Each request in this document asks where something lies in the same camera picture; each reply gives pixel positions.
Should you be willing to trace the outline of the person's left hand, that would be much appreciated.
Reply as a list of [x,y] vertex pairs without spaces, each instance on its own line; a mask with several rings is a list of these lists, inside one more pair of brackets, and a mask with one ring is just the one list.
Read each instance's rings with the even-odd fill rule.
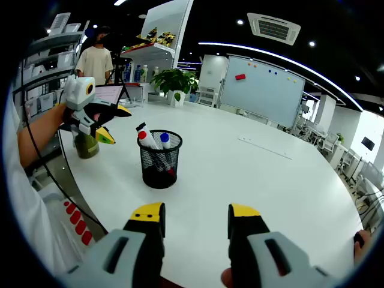
[[61,125],[63,123],[69,123],[71,121],[70,119],[73,114],[73,110],[68,108],[66,103],[60,103],[55,106],[53,114],[55,117],[55,122],[58,125]]

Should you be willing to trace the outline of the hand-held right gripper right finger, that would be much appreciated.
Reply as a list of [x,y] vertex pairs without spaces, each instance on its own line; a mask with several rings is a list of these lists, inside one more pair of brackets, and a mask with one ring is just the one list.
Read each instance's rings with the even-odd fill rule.
[[335,287],[289,238],[268,229],[259,211],[228,207],[229,259],[234,287]]

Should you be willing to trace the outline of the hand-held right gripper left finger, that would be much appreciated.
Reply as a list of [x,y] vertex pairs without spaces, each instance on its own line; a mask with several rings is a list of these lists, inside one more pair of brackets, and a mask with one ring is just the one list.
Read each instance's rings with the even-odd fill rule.
[[165,214],[163,202],[137,208],[123,229],[109,232],[59,277],[62,286],[160,287]]

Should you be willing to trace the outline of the person's right hand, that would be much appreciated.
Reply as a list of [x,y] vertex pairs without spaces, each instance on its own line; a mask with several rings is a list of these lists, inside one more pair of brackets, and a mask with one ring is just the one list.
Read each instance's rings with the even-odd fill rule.
[[227,288],[233,288],[233,277],[232,277],[232,269],[227,268],[221,274],[221,282]]

